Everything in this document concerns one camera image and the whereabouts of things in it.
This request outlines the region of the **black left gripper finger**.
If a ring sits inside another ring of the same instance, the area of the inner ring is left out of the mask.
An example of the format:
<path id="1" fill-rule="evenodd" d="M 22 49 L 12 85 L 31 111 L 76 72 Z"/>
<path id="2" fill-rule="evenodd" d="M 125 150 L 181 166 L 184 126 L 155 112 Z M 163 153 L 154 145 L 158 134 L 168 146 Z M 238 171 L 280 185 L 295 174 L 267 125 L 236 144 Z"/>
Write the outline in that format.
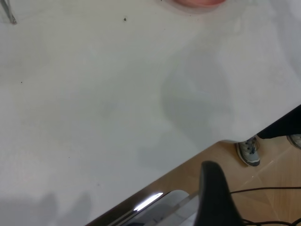
<path id="1" fill-rule="evenodd" d="M 201 164 L 196 226 L 242 226 L 221 167 L 213 161 Z"/>

